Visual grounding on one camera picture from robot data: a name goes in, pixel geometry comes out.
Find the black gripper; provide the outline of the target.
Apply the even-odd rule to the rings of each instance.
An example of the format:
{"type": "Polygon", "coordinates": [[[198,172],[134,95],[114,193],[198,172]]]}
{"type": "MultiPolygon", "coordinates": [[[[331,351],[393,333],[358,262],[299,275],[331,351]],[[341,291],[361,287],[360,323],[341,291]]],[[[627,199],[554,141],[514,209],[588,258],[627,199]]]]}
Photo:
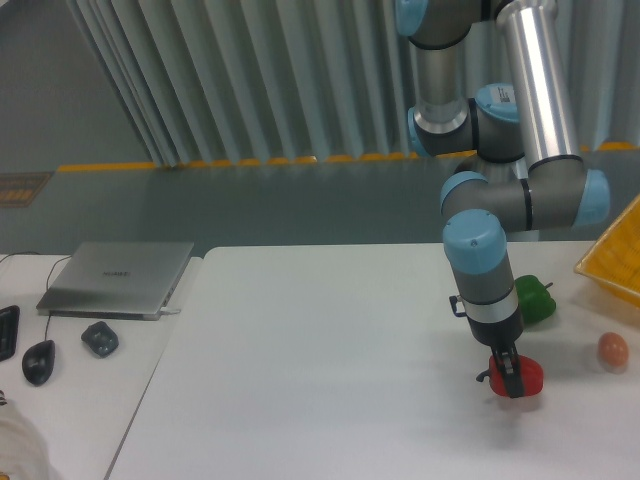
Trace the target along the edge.
{"type": "Polygon", "coordinates": [[[520,313],[494,323],[478,322],[467,318],[473,337],[493,351],[497,375],[493,380],[494,392],[509,398],[524,396],[520,359],[515,349],[516,340],[524,331],[520,313]]]}

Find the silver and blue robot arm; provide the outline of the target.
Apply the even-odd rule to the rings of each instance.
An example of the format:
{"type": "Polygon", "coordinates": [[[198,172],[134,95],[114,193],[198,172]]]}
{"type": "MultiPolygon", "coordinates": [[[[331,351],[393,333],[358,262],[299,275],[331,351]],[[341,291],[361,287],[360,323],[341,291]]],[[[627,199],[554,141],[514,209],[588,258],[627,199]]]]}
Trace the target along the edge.
{"type": "Polygon", "coordinates": [[[510,398],[542,384],[516,341],[524,329],[507,252],[511,232],[591,225],[610,209],[608,181],[584,166],[562,69],[553,1],[399,1],[398,33],[416,49],[419,86],[409,109],[415,150],[435,156],[472,150],[485,162],[523,162],[526,174],[503,182],[466,170],[440,194],[443,246],[458,292],[456,316],[490,348],[485,378],[510,398]],[[473,25],[493,22],[503,36],[511,80],[465,97],[457,49],[473,25]]]}

